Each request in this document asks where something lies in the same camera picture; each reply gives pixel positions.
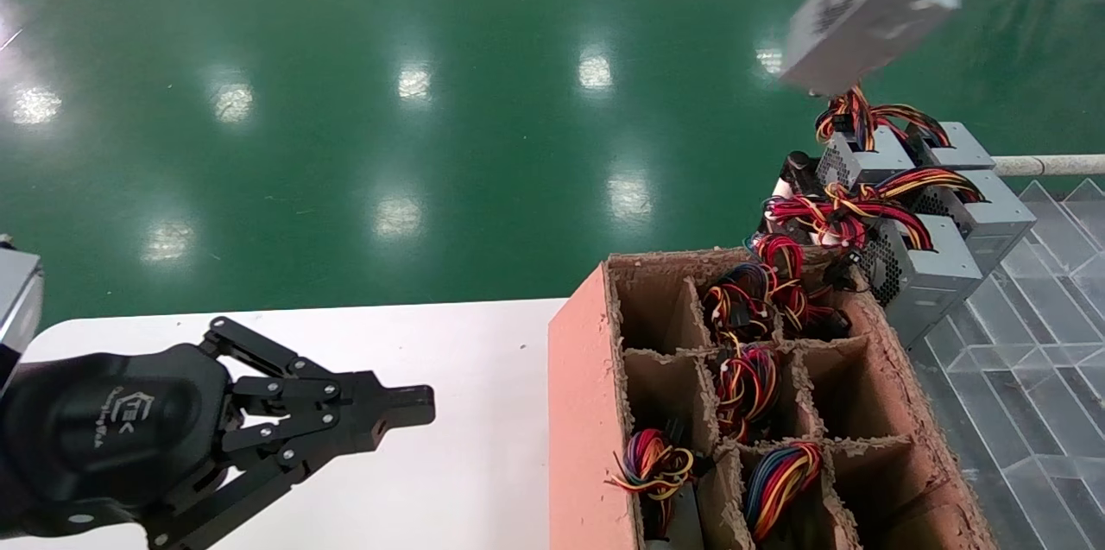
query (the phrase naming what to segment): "power supply unit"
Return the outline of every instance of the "power supply unit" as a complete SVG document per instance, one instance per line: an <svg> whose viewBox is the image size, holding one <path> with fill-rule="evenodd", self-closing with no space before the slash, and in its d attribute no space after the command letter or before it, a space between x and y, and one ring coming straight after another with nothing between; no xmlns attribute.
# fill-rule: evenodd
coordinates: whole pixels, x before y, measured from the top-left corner
<svg viewBox="0 0 1105 550"><path fill-rule="evenodd" d="M875 129L874 151L857 151L851 137L834 133L821 154L817 177L821 184L840 183L854 189L860 183L878 183L895 172L913 168L908 154L891 129Z"/></svg>
<svg viewBox="0 0 1105 550"><path fill-rule="evenodd" d="M933 146L916 125L908 125L905 133L909 137L909 148L920 166L944 166L954 171L988 171L993 168L993 157L975 140L975 136L962 123L940 121L951 146Z"/></svg>
<svg viewBox="0 0 1105 550"><path fill-rule="evenodd" d="M917 219L933 236L933 251L908 250L898 224L880 220L869 228L859 263L871 294L886 310L886 320L906 350L982 283L951 219Z"/></svg>
<svg viewBox="0 0 1105 550"><path fill-rule="evenodd" d="M959 173L982 193L981 203L964 203L947 188L925 188L911 209L917 214L950 216L986 277L1030 231L1035 216L993 171Z"/></svg>
<svg viewBox="0 0 1105 550"><path fill-rule="evenodd" d="M961 0L806 0L790 19L779 77L812 93L842 94L919 45Z"/></svg>

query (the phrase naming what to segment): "white table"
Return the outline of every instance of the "white table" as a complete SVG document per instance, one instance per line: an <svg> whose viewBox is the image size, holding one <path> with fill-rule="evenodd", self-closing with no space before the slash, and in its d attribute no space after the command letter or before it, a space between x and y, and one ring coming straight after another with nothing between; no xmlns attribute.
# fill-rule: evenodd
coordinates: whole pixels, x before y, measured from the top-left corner
<svg viewBox="0 0 1105 550"><path fill-rule="evenodd" d="M547 327L565 299L228 315L335 372L433 385L438 419L340 457L219 550L548 548ZM83 318L39 335L24 362L198 342L212 315ZM230 362L235 377L244 366ZM141 550L137 525L21 538L0 550Z"/></svg>

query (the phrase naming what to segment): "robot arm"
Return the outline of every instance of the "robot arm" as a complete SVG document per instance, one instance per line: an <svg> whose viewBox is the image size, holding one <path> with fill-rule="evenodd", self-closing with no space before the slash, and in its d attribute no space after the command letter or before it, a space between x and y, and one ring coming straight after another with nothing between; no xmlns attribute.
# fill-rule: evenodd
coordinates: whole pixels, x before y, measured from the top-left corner
<svg viewBox="0 0 1105 550"><path fill-rule="evenodd" d="M11 356L20 341L4 338ZM220 357L263 377L233 382ZM243 427L245 413L273 421ZM333 458L434 413L430 385L332 373L224 317L199 345L23 364L0 400L0 539L137 522L150 549L202 550ZM224 483L231 467L242 474Z"/></svg>

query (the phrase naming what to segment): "colorful wires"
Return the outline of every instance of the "colorful wires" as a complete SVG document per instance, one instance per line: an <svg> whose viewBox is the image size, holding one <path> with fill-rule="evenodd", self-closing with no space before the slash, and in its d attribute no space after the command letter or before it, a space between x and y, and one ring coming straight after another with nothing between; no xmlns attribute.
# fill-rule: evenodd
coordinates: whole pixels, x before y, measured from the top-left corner
<svg viewBox="0 0 1105 550"><path fill-rule="evenodd" d="M718 342L757 341L771 332L770 297L777 279L760 263L741 263L706 290L703 309Z"/></svg>
<svg viewBox="0 0 1105 550"><path fill-rule="evenodd" d="M691 479L694 454L669 444L659 430L644 430L630 436L618 466L621 478L614 476L607 483L654 500L656 515L645 519L645 537L666 538L672 522L672 497Z"/></svg>
<svg viewBox="0 0 1105 550"><path fill-rule="evenodd" d="M936 118L903 103L872 106L863 91L860 89L860 85L853 85L848 93L832 97L829 101L829 108L817 117L813 125L818 141L822 145L829 141L833 133L844 133L855 137L860 151L874 151L875 129L880 126L891 129L891 133L903 144L909 139L905 129L899 128L892 118L903 120L907 125L920 129L932 146L939 146L939 148L951 146L947 130Z"/></svg>
<svg viewBox="0 0 1105 550"><path fill-rule="evenodd" d="M925 224L899 204L884 200L864 200L849 195L840 184L827 184L828 199L797 195L793 199L769 199L765 211L779 223L798 220L817 235L818 243L840 243L842 247L863 247L866 242L864 219L895 220L906 231L915 251L932 251L933 239Z"/></svg>
<svg viewBox="0 0 1105 550"><path fill-rule="evenodd" d="M757 543L767 539L779 516L821 473L818 446L797 441L760 459L748 480L745 521Z"/></svg>
<svg viewBox="0 0 1105 550"><path fill-rule="evenodd" d="M722 435L747 443L754 430L765 425L779 401L778 358L765 346L738 346L726 358L717 379L717 420Z"/></svg>
<svg viewBox="0 0 1105 550"><path fill-rule="evenodd" d="M901 141L907 141L909 136L899 126L896 126L891 118L899 118L899 120L904 120L908 125L916 126L924 134L927 134L930 145L939 146L939 148L949 148L951 146L951 140L948 140L948 133L940 125L940 121L934 117L929 117L928 114L916 109L912 105L901 105L901 103L875 105L871 109L871 113L875 117L876 125L886 126Z"/></svg>
<svg viewBox="0 0 1105 550"><path fill-rule="evenodd" d="M762 264L776 271L779 278L798 278L802 271L802 247L790 236L777 234L754 235L749 242Z"/></svg>
<svg viewBox="0 0 1105 550"><path fill-rule="evenodd" d="M875 149L875 117L860 85L853 85L848 93L832 97L829 108L813 121L818 141L824 145L838 130L854 134L861 151Z"/></svg>
<svg viewBox="0 0 1105 550"><path fill-rule="evenodd" d="M980 203L982 192L967 177L939 166L912 168L890 177L875 187L861 184L860 195L867 200L904 200L924 188L947 188L958 192L965 203Z"/></svg>

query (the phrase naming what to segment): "power supply cable bundle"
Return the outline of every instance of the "power supply cable bundle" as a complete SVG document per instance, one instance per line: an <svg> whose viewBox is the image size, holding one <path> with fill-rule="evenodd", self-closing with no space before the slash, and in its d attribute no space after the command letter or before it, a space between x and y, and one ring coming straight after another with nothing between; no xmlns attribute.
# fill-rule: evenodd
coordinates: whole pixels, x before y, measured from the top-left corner
<svg viewBox="0 0 1105 550"><path fill-rule="evenodd" d="M798 495L809 489L821 474L821 451L817 444L797 441L764 456L748 480L745 521L753 539L764 542Z"/></svg>

